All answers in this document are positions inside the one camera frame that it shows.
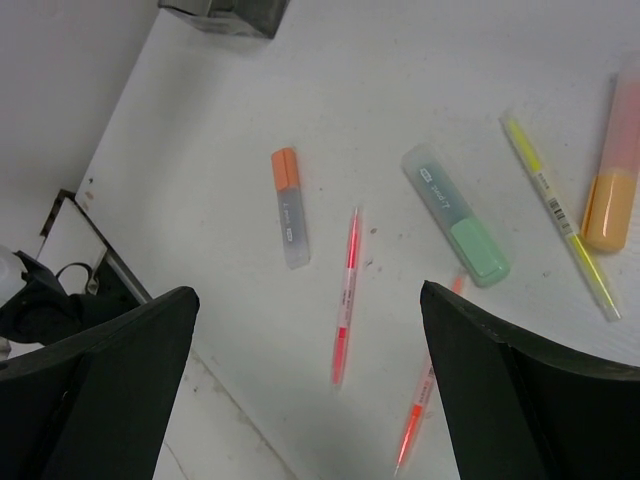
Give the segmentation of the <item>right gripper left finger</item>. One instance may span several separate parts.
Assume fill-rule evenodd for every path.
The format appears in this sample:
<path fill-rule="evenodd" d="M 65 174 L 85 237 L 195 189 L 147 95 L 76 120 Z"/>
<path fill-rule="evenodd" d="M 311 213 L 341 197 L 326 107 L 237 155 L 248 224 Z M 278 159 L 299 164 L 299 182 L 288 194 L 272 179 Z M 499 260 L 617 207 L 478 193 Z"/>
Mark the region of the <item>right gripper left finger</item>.
<path fill-rule="evenodd" d="M 179 287 L 2 362 L 2 478 L 152 478 L 199 306 Z"/>

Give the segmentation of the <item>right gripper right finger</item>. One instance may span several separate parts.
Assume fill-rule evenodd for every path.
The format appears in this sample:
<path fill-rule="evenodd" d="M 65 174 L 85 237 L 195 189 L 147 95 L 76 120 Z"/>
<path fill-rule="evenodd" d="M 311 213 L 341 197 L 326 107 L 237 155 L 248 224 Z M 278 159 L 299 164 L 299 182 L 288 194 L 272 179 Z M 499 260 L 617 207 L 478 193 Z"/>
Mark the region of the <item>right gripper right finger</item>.
<path fill-rule="evenodd" d="M 638 478 L 638 367 L 553 342 L 434 282 L 420 306 L 461 478 Z"/>

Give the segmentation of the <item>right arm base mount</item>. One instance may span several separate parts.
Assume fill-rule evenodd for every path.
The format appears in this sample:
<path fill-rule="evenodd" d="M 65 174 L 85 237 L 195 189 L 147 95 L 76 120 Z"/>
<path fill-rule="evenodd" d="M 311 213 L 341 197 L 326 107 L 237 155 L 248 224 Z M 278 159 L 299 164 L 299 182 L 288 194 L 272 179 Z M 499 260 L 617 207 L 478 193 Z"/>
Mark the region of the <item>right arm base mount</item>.
<path fill-rule="evenodd" d="M 87 274 L 79 293 L 60 282 L 72 268 Z M 93 269 L 73 262 L 54 273 L 22 251 L 1 248 L 1 337 L 8 341 L 48 346 L 142 304 L 106 263 Z"/>

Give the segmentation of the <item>orange cap grey highlighter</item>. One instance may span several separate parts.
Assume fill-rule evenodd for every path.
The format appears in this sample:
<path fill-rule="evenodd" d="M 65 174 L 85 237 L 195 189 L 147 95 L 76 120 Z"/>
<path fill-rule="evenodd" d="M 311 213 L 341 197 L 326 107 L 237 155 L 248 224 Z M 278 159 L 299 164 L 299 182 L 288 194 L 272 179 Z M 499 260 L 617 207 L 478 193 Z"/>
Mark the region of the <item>orange cap grey highlighter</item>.
<path fill-rule="evenodd" d="M 309 263 L 310 250 L 294 149 L 287 147 L 274 152 L 271 163 L 285 262 L 290 269 L 297 269 Z"/>

